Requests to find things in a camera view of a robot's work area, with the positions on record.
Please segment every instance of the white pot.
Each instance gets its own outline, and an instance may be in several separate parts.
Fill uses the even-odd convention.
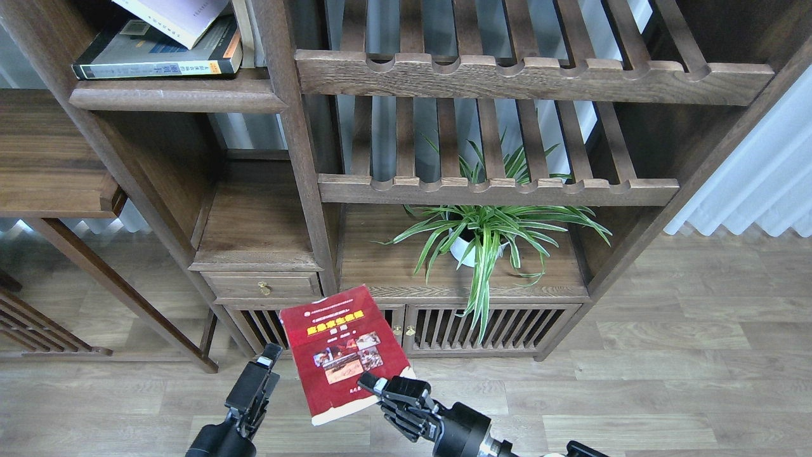
[[[451,244],[451,255],[454,256],[454,259],[458,261],[462,258],[463,254],[465,254],[465,250],[468,249],[469,242],[462,239],[462,237],[458,237],[454,242]],[[502,253],[505,250],[505,246],[508,244],[505,242],[499,247],[499,252],[496,254],[497,257],[502,257]],[[466,267],[473,268],[474,265],[477,264],[477,248],[474,247],[471,249],[471,252],[462,259],[462,264]]]

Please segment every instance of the red book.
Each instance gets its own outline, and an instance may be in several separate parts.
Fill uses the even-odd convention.
[[[313,425],[378,402],[358,387],[364,371],[414,377],[403,348],[366,285],[279,313]]]

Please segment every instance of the wooden shelf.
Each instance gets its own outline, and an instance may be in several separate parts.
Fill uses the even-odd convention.
[[[682,58],[653,60],[625,0],[603,0],[622,60],[597,59],[577,0],[555,0],[569,59],[540,57],[527,2],[505,2],[510,63],[482,55],[473,2],[454,1],[459,57],[424,53],[421,3],[400,4],[400,52],[365,53],[365,2],[347,2],[340,50],[298,50],[306,94],[546,98],[749,105],[775,75],[759,63],[708,63],[674,0],[652,0]]]
[[[265,69],[246,69],[236,78],[140,78],[80,81],[71,104],[99,111],[279,113],[287,105],[274,94]]]
[[[574,183],[550,178],[544,144],[538,129],[535,106],[517,100],[516,109],[526,149],[530,182],[518,184],[505,177],[499,125],[493,100],[477,100],[486,179],[471,183],[460,177],[455,128],[455,105],[450,98],[437,100],[441,176],[424,182],[415,176],[412,100],[399,98],[396,104],[397,170],[386,181],[370,176],[372,102],[356,97],[352,143],[352,174],[319,176],[319,190],[325,202],[469,204],[469,205],[586,205],[663,206],[679,190],[673,179],[641,179],[620,131],[615,109],[609,102],[594,104],[603,135],[609,140],[606,158],[588,157],[581,127],[571,101],[556,102],[561,131]]]
[[[47,90],[0,90],[0,217],[115,218],[125,195]]]
[[[456,270],[451,255],[437,259],[428,284],[425,269],[416,276],[412,271],[425,243],[425,237],[410,237],[393,246],[386,242],[417,222],[398,205],[349,205],[347,230],[344,234],[341,289],[367,284],[376,301],[383,304],[465,303],[471,285],[472,268]],[[556,233],[560,244],[550,246],[547,274],[532,287],[510,266],[508,255],[496,264],[490,280],[492,303],[581,303],[589,300],[578,266],[576,250],[567,233]],[[531,249],[521,249],[522,272],[541,269],[538,256]]]
[[[218,183],[193,271],[321,269],[289,162],[239,161]]]

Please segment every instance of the wooden floor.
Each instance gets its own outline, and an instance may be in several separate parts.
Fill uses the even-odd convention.
[[[41,240],[0,237],[21,294],[96,346],[165,345]],[[184,331],[205,306],[152,235],[84,239]],[[0,362],[0,455],[182,455],[219,422],[244,359],[218,333],[221,372],[190,363]],[[788,235],[660,237],[542,363],[416,359],[436,399],[491,416],[519,455],[580,440],[612,457],[812,456],[812,242]],[[314,428],[292,362],[258,455],[430,455],[370,408]]]

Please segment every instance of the drawer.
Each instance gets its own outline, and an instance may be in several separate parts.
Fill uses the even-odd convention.
[[[201,272],[218,298],[321,297],[316,272]]]

